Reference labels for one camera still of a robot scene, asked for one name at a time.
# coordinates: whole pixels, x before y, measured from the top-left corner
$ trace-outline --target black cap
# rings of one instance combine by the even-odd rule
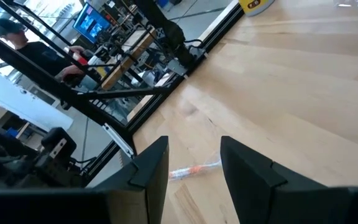
[[[7,35],[10,33],[17,34],[23,30],[23,26],[19,23],[13,22],[9,19],[0,19],[0,35]]]

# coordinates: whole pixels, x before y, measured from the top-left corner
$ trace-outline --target blue screen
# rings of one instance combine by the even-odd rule
[[[73,28],[94,44],[98,33],[109,26],[109,21],[87,3],[81,10]]]

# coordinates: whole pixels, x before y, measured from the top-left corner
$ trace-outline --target person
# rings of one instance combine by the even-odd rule
[[[13,44],[15,50],[34,62],[53,76],[61,75],[62,79],[67,75],[83,77],[84,72],[71,62],[59,56],[56,51],[44,43],[29,42],[25,36],[25,27],[9,19],[0,19],[0,37]],[[70,50],[75,53],[84,51],[83,47],[71,46]]]

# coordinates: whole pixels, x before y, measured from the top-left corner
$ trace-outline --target black t-shirt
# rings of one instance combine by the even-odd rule
[[[42,42],[30,42],[17,51],[53,76],[71,65]]]

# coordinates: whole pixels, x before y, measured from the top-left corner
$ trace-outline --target yellow object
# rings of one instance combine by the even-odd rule
[[[258,15],[267,9],[273,2],[274,0],[239,0],[246,16]]]

